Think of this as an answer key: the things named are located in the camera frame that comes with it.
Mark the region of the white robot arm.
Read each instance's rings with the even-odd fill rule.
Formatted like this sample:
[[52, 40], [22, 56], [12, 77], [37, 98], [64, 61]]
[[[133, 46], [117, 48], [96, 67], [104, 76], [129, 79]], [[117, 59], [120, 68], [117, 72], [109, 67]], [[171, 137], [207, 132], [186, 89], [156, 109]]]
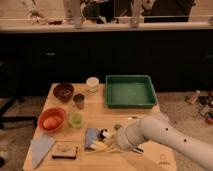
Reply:
[[119, 151], [130, 151], [147, 141], [165, 145], [207, 171], [213, 171], [213, 145], [176, 130], [162, 112], [152, 113], [122, 126], [107, 140], [107, 144]]

